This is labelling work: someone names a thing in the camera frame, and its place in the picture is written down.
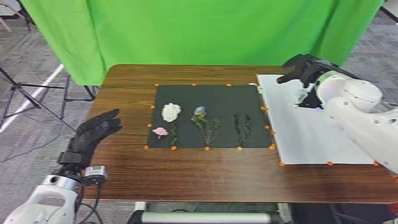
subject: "white sheet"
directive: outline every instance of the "white sheet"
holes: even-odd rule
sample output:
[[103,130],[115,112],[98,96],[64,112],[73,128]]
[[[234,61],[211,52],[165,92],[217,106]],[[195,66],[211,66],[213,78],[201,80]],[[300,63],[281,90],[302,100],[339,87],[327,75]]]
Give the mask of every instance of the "white sheet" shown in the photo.
[[284,164],[327,164],[328,161],[337,164],[371,164],[373,159],[339,127],[328,123],[321,109],[295,106],[300,81],[277,84],[277,77],[259,75],[257,80]]

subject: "green screen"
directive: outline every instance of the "green screen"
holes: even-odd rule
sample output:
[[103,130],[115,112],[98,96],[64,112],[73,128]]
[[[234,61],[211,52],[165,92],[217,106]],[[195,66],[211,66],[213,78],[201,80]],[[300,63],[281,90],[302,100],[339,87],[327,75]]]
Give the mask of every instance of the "green screen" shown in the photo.
[[298,53],[343,64],[382,2],[23,0],[80,85],[115,64],[281,65]]

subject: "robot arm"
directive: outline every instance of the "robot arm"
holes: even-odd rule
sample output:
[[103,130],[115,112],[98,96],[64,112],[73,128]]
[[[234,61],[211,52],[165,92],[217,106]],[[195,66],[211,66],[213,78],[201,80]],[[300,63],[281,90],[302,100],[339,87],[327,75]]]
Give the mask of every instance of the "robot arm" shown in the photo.
[[311,55],[295,56],[284,66],[295,68],[279,83],[291,79],[300,79],[304,87],[313,83],[298,106],[323,108],[366,154],[398,173],[398,109],[384,106],[380,89]]
[[[83,185],[101,184],[105,181],[105,167],[89,167],[94,149],[99,141],[121,130],[121,120],[115,118],[119,110],[96,116],[78,127],[67,150],[60,153],[60,169],[46,176],[35,187],[26,202],[14,209],[5,224],[73,224],[78,210],[78,188]],[[60,206],[44,205],[44,199],[64,201]]]

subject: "floor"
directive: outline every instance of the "floor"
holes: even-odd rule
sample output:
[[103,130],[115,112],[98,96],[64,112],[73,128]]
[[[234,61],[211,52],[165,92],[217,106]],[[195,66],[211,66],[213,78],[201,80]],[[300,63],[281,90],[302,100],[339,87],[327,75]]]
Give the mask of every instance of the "floor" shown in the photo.
[[[0,27],[0,64],[18,81],[42,83],[57,66],[58,60],[42,40],[37,30],[26,31],[23,20],[7,20],[14,30],[7,33]],[[362,39],[355,46],[344,69],[350,70],[382,88],[385,100],[398,102],[398,26],[384,13],[378,13]],[[66,71],[60,72],[51,85],[62,86]],[[5,106],[9,84],[0,80],[0,108]],[[71,97],[85,96],[80,86],[71,88]],[[62,91],[50,90],[44,104],[58,112]],[[12,111],[23,99],[18,97]],[[67,104],[66,121],[76,127],[85,120],[90,103]],[[0,133],[0,222],[12,209],[28,198],[35,185],[57,167],[58,152],[64,151],[73,132],[58,125],[41,110],[28,111],[18,116],[12,125]],[[105,223],[126,223],[133,202],[101,201],[99,213]],[[249,203],[151,203],[149,210],[172,211],[273,211],[275,204]]]

